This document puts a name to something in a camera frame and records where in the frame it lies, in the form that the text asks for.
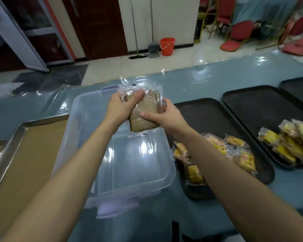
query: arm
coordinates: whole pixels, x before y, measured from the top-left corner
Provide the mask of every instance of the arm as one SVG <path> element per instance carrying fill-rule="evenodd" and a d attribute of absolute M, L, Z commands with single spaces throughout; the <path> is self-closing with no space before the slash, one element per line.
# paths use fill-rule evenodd
<path fill-rule="evenodd" d="M 168 99 L 164 114 L 141 113 L 182 142 L 227 215 L 246 241 L 303 241 L 303 217 L 229 161 L 193 130 Z"/>
<path fill-rule="evenodd" d="M 144 96 L 135 93 L 123 103 L 118 93 L 111 97 L 105 119 L 91 137 L 46 183 L 16 218 L 0 241 L 66 241 L 75 226 L 111 136 L 128 119 Z"/>

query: mop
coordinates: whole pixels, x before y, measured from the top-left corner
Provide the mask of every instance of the mop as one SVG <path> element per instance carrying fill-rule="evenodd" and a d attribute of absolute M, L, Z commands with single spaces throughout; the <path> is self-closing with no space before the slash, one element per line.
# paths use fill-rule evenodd
<path fill-rule="evenodd" d="M 133 8 L 132 8 L 132 1 L 131 1 L 131 0 L 130 0 L 130 5 L 131 5 L 132 20 L 133 20 L 133 30 L 134 30 L 134 32 L 135 32 L 135 40 L 136 40 L 137 55 L 131 56 L 131 57 L 129 57 L 129 58 L 130 58 L 130 59 L 145 58 L 145 57 L 148 57 L 148 54 L 147 54 L 147 55 L 139 55 L 139 52 L 138 52 L 137 36 L 136 36 L 136 27 L 135 27 L 135 19 L 134 19 L 134 17 L 133 17 Z"/>
<path fill-rule="evenodd" d="M 157 57 L 159 57 L 158 49 L 160 49 L 160 46 L 159 46 L 159 44 L 154 42 L 153 8 L 151 6 L 151 0 L 150 0 L 150 13 L 152 14 L 152 37 L 153 37 L 153 42 L 148 47 L 149 58 L 157 58 Z"/>

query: dark doormat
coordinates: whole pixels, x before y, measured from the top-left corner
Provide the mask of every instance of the dark doormat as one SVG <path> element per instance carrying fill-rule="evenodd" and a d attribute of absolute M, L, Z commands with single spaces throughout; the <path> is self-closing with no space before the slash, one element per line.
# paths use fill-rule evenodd
<path fill-rule="evenodd" d="M 28 72 L 20 74 L 13 82 L 24 82 L 12 94 L 51 91 L 66 84 L 80 86 L 88 65 L 53 68 L 49 73 Z"/>

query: clear plastic container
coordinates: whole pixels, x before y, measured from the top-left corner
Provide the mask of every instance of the clear plastic container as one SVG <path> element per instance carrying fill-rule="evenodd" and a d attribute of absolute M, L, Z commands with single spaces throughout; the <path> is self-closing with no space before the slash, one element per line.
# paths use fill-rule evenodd
<path fill-rule="evenodd" d="M 71 109 L 53 174 L 83 145 L 103 120 L 108 102 L 116 89 L 77 96 Z M 165 131 L 157 128 L 136 137 L 130 135 L 129 121 L 112 136 L 85 207 L 116 207 L 102 211 L 100 217 L 123 213 L 158 190 L 169 186 L 175 177 L 174 158 Z"/>

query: door handle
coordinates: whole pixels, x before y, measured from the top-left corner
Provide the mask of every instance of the door handle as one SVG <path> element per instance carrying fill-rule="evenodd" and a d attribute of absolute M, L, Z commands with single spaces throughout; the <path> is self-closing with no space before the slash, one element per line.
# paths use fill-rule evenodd
<path fill-rule="evenodd" d="M 73 8 L 73 11 L 74 11 L 75 15 L 77 17 L 79 17 L 79 14 L 78 14 L 78 11 L 77 11 L 77 8 L 76 8 L 76 4 L 75 4 L 74 0 L 70 0 L 70 3 L 72 5 L 72 8 Z"/>

